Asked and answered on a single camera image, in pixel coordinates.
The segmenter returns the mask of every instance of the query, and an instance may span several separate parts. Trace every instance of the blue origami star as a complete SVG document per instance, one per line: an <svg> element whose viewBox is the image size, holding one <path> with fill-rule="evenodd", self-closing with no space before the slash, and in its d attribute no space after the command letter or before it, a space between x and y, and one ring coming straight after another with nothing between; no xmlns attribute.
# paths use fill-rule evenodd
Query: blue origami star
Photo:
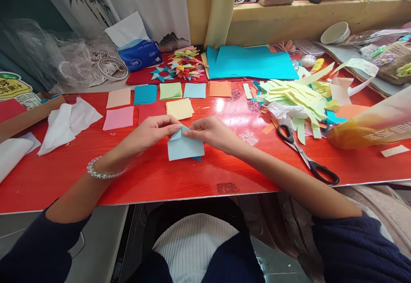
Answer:
<svg viewBox="0 0 411 283"><path fill-rule="evenodd" d="M167 71L168 72L168 76L162 77L160 76L160 72L163 71ZM165 82L165 80L174 80L174 76L176 76L175 71L173 71L172 69L170 69L169 67L165 66L164 68L160 68L160 67L156 67L155 70L153 72L150 72L153 74L153 77L151 78L152 80L154 79L159 79L161 82Z"/></svg>

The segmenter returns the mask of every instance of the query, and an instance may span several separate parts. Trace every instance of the scissors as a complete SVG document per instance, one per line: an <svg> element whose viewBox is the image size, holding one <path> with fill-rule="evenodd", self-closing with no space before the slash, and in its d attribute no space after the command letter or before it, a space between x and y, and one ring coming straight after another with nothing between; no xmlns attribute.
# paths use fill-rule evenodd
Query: scissors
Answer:
<svg viewBox="0 0 411 283"><path fill-rule="evenodd" d="M281 128L284 129L285 133L287 135L284 135L284 133L281 131ZM304 163L308 166L308 168L311 170L311 173L314 175L315 178L318 180L321 180L322 182L328 184L328 185L337 185L340 182L340 178L338 175L334 172L331 172L328 168L325 166L319 165L317 162L311 160L307 155L305 154L304 150L301 149L294 140L294 137L292 135L291 129L287 125L279 125L277 128L278 135L283 139L284 142L286 142L291 148L293 148L296 152L299 153L299 155L303 158ZM324 177L318 173L318 170L323 172L324 174L328 175L332 181L328 181Z"/></svg>

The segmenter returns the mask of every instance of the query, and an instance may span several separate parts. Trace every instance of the white curtain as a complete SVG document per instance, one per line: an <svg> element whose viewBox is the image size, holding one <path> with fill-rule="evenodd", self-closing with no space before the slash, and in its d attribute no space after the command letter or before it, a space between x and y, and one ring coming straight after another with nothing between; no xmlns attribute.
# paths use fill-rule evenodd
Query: white curtain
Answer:
<svg viewBox="0 0 411 283"><path fill-rule="evenodd" d="M68 24L94 36L138 11L161 51L191 44L187 0L51 0Z"/></svg>

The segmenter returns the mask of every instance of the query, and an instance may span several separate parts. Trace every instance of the person's right hand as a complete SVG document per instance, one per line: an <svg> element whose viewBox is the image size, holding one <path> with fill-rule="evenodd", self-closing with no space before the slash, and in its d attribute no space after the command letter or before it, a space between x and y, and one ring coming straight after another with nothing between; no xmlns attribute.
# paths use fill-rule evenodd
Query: person's right hand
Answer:
<svg viewBox="0 0 411 283"><path fill-rule="evenodd" d="M189 129L183 132L184 136L202 140L228 155L236 155L241 147L248 145L215 116L196 120Z"/></svg>

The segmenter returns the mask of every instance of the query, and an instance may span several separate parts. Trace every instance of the yellow curtain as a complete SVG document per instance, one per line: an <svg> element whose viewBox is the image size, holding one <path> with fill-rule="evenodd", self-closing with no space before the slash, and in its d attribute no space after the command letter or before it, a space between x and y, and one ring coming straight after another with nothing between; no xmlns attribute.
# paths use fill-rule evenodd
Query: yellow curtain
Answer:
<svg viewBox="0 0 411 283"><path fill-rule="evenodd" d="M234 0L187 0L191 43L213 48L225 45L233 5Z"/></svg>

